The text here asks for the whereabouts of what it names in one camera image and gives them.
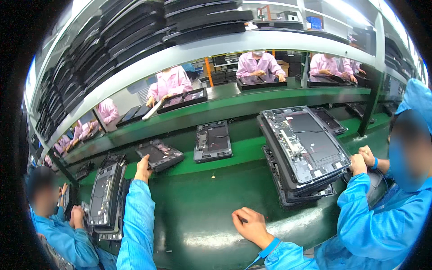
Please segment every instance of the wrist strap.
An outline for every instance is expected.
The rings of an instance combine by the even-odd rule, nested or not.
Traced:
[[[376,170],[376,168],[378,167],[378,158],[376,158],[376,157],[374,157],[374,158],[375,158],[375,163],[371,168],[372,170]]]
[[[245,270],[248,269],[249,267],[251,267],[259,259],[264,259],[268,255],[270,255],[270,253],[273,252],[273,250],[279,245],[280,242],[281,241],[275,237],[273,239],[273,241],[270,243],[270,245],[268,245],[264,250],[262,250],[260,253],[258,253],[258,257],[248,267],[246,267]]]

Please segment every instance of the workbench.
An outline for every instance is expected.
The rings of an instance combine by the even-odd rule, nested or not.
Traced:
[[[149,180],[156,203],[153,257],[157,267],[187,270],[247,267],[260,249],[243,239],[232,223],[231,213],[243,206],[262,213],[270,233],[305,250],[334,236],[340,211],[337,199],[346,184],[341,180],[335,182],[337,194],[333,197],[283,210],[261,149],[266,140],[255,116],[271,108],[365,101],[370,90],[339,87],[239,92],[235,84],[228,84],[207,91],[208,102],[156,115],[87,142],[65,157],[76,163],[70,170],[74,172],[83,158],[91,159],[97,168],[111,150],[126,154],[129,165],[125,177],[133,178],[139,160],[133,147],[137,141],[154,136],[184,153],[184,161],[153,174]],[[390,118],[385,113],[376,110],[372,115],[376,122],[368,126],[366,136],[361,139],[356,133],[359,119],[352,118],[342,107],[333,108],[330,113],[348,128],[338,138],[350,153],[368,144],[376,157],[387,158]],[[229,121],[233,157],[196,164],[193,161],[196,125],[223,119]],[[90,202],[95,175],[93,171],[80,182],[80,201]],[[385,192],[385,184],[377,190],[378,198]],[[119,244],[108,245],[105,241],[97,244],[113,254],[118,254],[120,248]]]

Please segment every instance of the orange pole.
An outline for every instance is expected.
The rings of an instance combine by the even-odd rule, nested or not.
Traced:
[[[213,85],[213,80],[212,80],[212,73],[211,73],[211,71],[210,71],[209,58],[206,57],[206,58],[205,58],[205,61],[206,61],[207,73],[209,74],[210,86],[211,86],[211,87],[214,87],[214,85]]]
[[[267,15],[269,16],[269,21],[271,21],[270,6],[267,6]]]

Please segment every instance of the white shelf frame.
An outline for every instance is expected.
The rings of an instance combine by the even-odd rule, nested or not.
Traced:
[[[296,32],[252,31],[236,33],[177,45],[155,54],[121,70],[90,92],[74,110],[66,116],[51,136],[41,154],[41,162],[48,150],[78,119],[101,101],[129,85],[158,73],[166,68],[219,54],[232,54],[257,50],[309,51],[334,54],[361,63],[376,66],[376,58],[352,46]]]

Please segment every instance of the hand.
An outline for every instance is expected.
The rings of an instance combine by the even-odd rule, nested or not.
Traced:
[[[41,234],[41,233],[36,233],[36,235],[39,237],[39,239],[41,239],[41,240],[46,240],[47,238],[45,237],[45,235],[43,235],[43,234]]]
[[[70,220],[69,220],[69,226],[73,229],[75,229],[75,219],[74,219],[74,211],[73,209],[76,208],[76,205],[73,206],[72,211],[70,212]]]
[[[278,77],[279,77],[279,82],[280,82],[280,83],[286,81],[285,76],[284,76],[282,73],[280,73],[280,74],[278,75]]]
[[[355,82],[355,83],[357,83],[357,79],[355,78],[354,75],[350,75],[350,76],[349,76],[349,79],[351,80],[351,82]]]
[[[151,95],[147,100],[146,106],[152,108],[155,106],[155,98]]]
[[[150,154],[147,154],[137,163],[137,173],[135,174],[135,179],[144,181],[147,184],[149,183],[149,178],[153,172],[152,170],[149,170],[149,157]]]
[[[265,249],[273,241],[274,236],[267,232],[264,216],[260,213],[243,207],[234,211],[231,216],[237,231],[261,249]]]
[[[257,70],[251,73],[251,76],[262,76],[262,75],[266,75],[266,73],[262,70]]]
[[[351,166],[349,167],[349,169],[353,173],[353,176],[359,175],[363,172],[368,172],[362,155],[355,154],[352,155],[349,159],[351,160]]]
[[[170,97],[172,97],[172,94],[167,94],[167,95],[165,95],[165,96],[162,97],[161,101],[164,101],[164,100],[166,100],[167,98],[170,98]]]
[[[344,78],[344,79],[348,79],[349,78],[349,76],[348,76],[348,73],[346,72],[346,71],[344,71],[344,72],[342,72],[342,78]]]
[[[318,71],[318,73],[320,73],[320,74],[325,74],[325,75],[328,75],[328,76],[332,76],[333,74],[330,72],[330,70],[320,70],[320,71]]]
[[[84,210],[82,209],[82,207],[79,205],[75,205],[72,208],[72,212],[73,212],[74,227],[76,229],[77,228],[83,228]]]
[[[375,157],[372,154],[369,146],[365,145],[359,148],[359,154],[362,155],[365,164],[369,167],[373,167],[375,165]]]
[[[65,192],[66,192],[66,189],[67,189],[67,184],[66,184],[66,183],[64,183],[64,184],[63,184],[63,188],[61,189],[61,194],[62,194],[62,195],[64,195],[64,194],[65,194]]]

